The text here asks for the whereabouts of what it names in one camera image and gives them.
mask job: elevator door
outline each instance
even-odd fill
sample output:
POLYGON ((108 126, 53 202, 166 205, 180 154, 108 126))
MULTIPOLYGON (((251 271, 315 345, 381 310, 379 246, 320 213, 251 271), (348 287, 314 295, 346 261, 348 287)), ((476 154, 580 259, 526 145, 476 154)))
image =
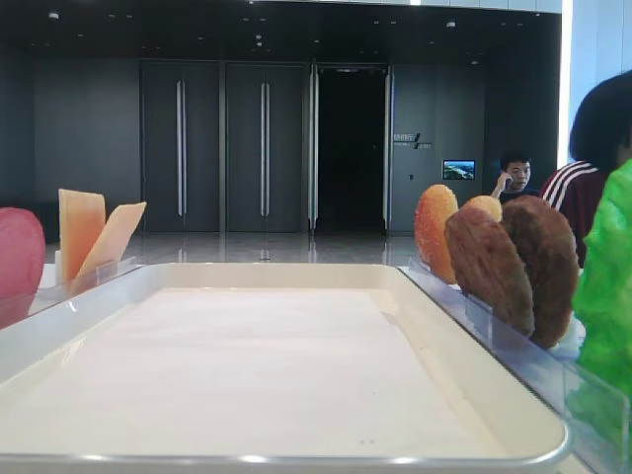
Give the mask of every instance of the elevator door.
POLYGON ((304 74, 301 66, 227 67, 229 231, 301 230, 304 74))
POLYGON ((145 230, 219 230, 219 68, 143 64, 145 230))

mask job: open doorway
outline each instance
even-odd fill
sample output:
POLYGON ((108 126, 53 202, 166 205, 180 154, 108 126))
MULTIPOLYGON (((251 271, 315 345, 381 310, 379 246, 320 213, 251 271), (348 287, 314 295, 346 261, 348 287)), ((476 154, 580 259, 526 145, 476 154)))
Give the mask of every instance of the open doorway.
POLYGON ((383 232, 384 68, 319 76, 317 232, 383 232))

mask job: man's hand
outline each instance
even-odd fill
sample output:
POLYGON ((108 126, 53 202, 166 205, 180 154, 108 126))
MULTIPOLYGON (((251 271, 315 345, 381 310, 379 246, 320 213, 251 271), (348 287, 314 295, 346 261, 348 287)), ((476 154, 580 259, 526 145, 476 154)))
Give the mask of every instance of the man's hand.
POLYGON ((492 193, 492 198, 498 199, 501 194, 505 191, 507 187, 507 180, 513 181, 512 175, 509 173, 503 172, 496 182, 496 187, 494 188, 494 192, 492 193))

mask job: black hair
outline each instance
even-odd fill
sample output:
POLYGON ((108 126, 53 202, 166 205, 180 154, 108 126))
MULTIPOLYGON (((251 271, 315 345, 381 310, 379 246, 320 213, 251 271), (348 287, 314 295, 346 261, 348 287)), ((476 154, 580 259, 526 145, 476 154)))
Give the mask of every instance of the black hair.
POLYGON ((632 71, 628 71, 603 81, 584 98, 571 130, 571 156, 610 173, 617 168, 619 145, 630 146, 631 129, 632 71))
POLYGON ((506 171, 510 163, 530 163, 531 159, 521 151, 510 150, 501 157, 501 169, 506 171))

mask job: dark gray wall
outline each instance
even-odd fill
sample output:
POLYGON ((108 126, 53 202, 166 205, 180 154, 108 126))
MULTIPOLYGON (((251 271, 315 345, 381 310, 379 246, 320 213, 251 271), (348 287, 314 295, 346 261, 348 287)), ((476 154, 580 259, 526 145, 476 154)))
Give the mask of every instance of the dark gray wall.
POLYGON ((559 29, 543 31, 486 66, 485 193, 494 189, 508 149, 531 158, 531 188, 557 168, 560 41, 559 29))
POLYGON ((100 193, 108 208, 140 200, 139 66, 126 59, 35 63, 36 194, 100 193))
POLYGON ((481 194, 485 81, 483 71, 463 66, 394 66, 393 133, 421 133, 430 149, 393 146, 391 230, 411 232, 420 195, 446 184, 459 204, 481 194), (473 181, 443 181, 443 160, 474 160, 473 181))
POLYGON ((0 205, 33 199, 33 67, 0 44, 0 205))

